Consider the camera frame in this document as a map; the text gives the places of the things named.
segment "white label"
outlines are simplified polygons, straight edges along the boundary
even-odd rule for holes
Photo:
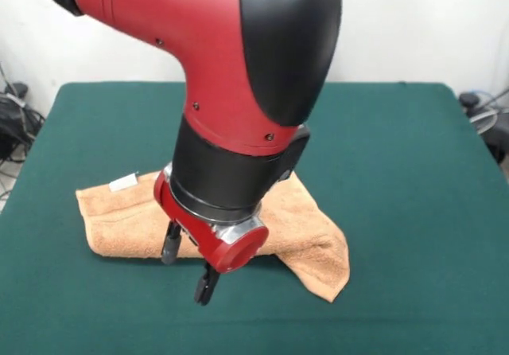
[[[136,178],[136,174],[130,174],[125,177],[121,177],[115,181],[110,183],[110,191],[117,192],[122,189],[130,188],[131,186],[138,185],[138,179]]]

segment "green table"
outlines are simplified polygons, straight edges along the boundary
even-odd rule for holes
[[[0,219],[0,354],[509,352],[509,187],[447,87],[328,84],[297,172],[348,238],[335,303],[276,258],[103,259],[75,189],[162,168],[183,84],[69,84]]]

